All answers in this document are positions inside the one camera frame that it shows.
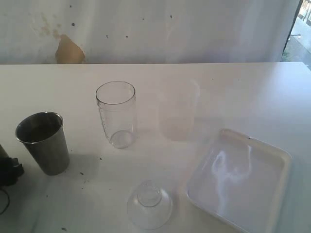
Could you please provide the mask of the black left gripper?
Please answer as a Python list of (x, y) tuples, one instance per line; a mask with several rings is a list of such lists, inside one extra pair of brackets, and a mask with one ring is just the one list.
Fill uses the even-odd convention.
[(5, 149), (0, 146), (0, 186), (15, 185), (23, 174), (24, 168), (18, 158), (9, 157)]

